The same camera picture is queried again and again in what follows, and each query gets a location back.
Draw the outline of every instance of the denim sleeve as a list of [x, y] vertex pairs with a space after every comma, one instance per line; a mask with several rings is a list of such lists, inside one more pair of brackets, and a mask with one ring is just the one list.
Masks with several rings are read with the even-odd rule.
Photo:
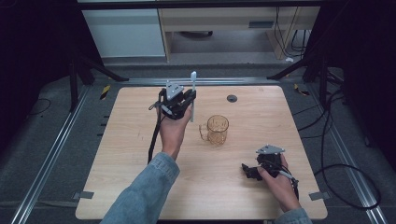
[[303, 208], [293, 209], [275, 220], [275, 224], [312, 224]]
[[179, 172], [174, 159], [158, 153], [111, 205], [101, 223], [156, 223]]

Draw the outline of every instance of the wooden tabletop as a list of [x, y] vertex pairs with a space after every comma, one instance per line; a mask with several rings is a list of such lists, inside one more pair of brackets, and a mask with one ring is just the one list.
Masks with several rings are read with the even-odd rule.
[[[147, 165], [156, 122], [159, 87], [123, 88], [111, 112], [76, 216], [101, 219]], [[291, 173], [300, 181], [300, 203], [314, 219], [327, 216], [303, 144], [283, 91], [278, 86], [198, 86], [194, 122], [187, 126], [177, 157], [180, 175], [172, 187], [160, 219], [273, 219], [282, 214], [263, 181], [247, 179], [241, 163], [257, 166], [256, 150], [266, 144], [282, 147]], [[235, 103], [227, 96], [237, 97]], [[201, 139], [199, 125], [222, 115], [230, 126], [227, 140], [214, 146]], [[154, 155], [161, 151], [158, 135]]]

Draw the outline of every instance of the aluminum rail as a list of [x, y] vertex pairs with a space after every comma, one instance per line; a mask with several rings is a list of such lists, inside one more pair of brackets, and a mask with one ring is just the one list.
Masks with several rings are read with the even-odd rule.
[[[313, 98], [316, 101], [316, 103], [320, 105], [320, 102], [318, 100], [318, 92], [311, 85], [307, 85], [307, 87], [310, 92], [314, 93]], [[323, 112], [323, 108], [321, 106], [319, 107], [319, 110], [320, 113]], [[340, 133], [337, 131], [337, 128], [335, 127], [334, 123], [330, 128], [330, 134], [332, 141], [335, 144], [335, 149], [337, 150], [337, 153], [340, 156], [341, 162], [343, 164], [347, 164], [359, 168], [358, 164], [353, 160], [352, 155], [349, 153], [349, 150], [347, 149], [347, 146], [344, 143]], [[346, 169], [346, 173], [348, 174], [349, 180], [351, 181], [353, 187], [355, 188], [356, 193], [358, 194], [358, 197], [361, 200], [361, 203], [364, 206], [371, 206], [375, 204], [376, 203], [375, 196], [371, 191], [370, 186], [368, 185], [364, 176], [361, 173], [351, 169]], [[379, 206], [377, 206], [374, 209], [367, 210], [366, 213], [368, 218], [370, 218], [373, 224], [388, 223], [387, 219], [385, 218]]]
[[[116, 82], [112, 85], [127, 85], [127, 86], [162, 86], [166, 81], [176, 82], [179, 85], [191, 86], [189, 78], [130, 78], [129, 81]], [[266, 77], [203, 77], [197, 78], [195, 85], [197, 86], [224, 86], [224, 85], [261, 85], [261, 84], [278, 84], [278, 80], [270, 80]]]
[[64, 143], [70, 134], [70, 131], [78, 117], [78, 114], [85, 102], [87, 93], [90, 87], [84, 86], [81, 90], [81, 94], [79, 96], [79, 103], [77, 104], [76, 109], [73, 112], [70, 112], [67, 116], [66, 121], [64, 122], [64, 126], [60, 130], [54, 144], [52, 145], [47, 158], [44, 160], [43, 165], [40, 168], [37, 176], [35, 177], [35, 181], [32, 186], [29, 188], [29, 191], [24, 196], [22, 202], [18, 206], [14, 217], [11, 220], [12, 224], [21, 224], [27, 221], [30, 213], [35, 207], [35, 202], [38, 199], [38, 196], [41, 193], [41, 190], [44, 188], [44, 185], [47, 182], [47, 179], [52, 171], [53, 166], [55, 165], [59, 154], [62, 151]]
[[323, 7], [343, 4], [346, 0], [200, 0], [200, 1], [137, 1], [57, 3], [55, 7], [75, 7], [80, 10], [202, 8], [202, 7]]

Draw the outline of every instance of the metal bracket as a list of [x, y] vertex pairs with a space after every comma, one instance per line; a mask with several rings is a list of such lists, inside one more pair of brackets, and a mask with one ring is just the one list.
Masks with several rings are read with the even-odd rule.
[[175, 83], [170, 82], [169, 80], [166, 81], [166, 99], [172, 100], [175, 96], [179, 93], [183, 92], [184, 87], [179, 86]]
[[265, 145], [265, 147], [262, 147], [260, 149], [258, 149], [256, 151], [259, 154], [276, 154], [276, 153], [281, 153], [281, 152], [285, 152], [285, 149], [281, 148], [281, 147], [274, 147], [271, 145]]
[[319, 199], [330, 199], [332, 196], [328, 192], [315, 192], [315, 193], [310, 193], [309, 197], [311, 198], [312, 201], [319, 200]]
[[74, 200], [78, 200], [78, 199], [81, 199], [81, 198], [92, 199], [92, 197], [93, 197], [93, 192], [82, 191], [82, 192], [75, 192], [73, 194], [73, 196], [72, 196], [72, 199], [74, 199]]

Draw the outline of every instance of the human hand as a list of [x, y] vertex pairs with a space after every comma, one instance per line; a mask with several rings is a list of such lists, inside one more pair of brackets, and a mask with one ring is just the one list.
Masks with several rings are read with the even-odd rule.
[[[288, 168], [288, 163], [283, 154], [280, 155], [280, 159], [282, 160], [282, 165]], [[293, 187], [291, 186], [291, 182], [287, 177], [278, 175], [276, 178], [273, 178], [262, 167], [258, 167], [257, 170], [262, 176], [262, 179], [266, 182], [269, 190], [271, 190], [276, 197], [283, 212], [286, 213], [289, 210], [301, 208]]]
[[182, 119], [169, 119], [163, 118], [160, 128], [160, 136], [163, 142], [163, 152], [176, 160], [178, 152], [180, 151], [181, 144], [184, 139], [184, 132], [186, 131], [187, 123], [191, 118], [191, 106], [186, 109]]

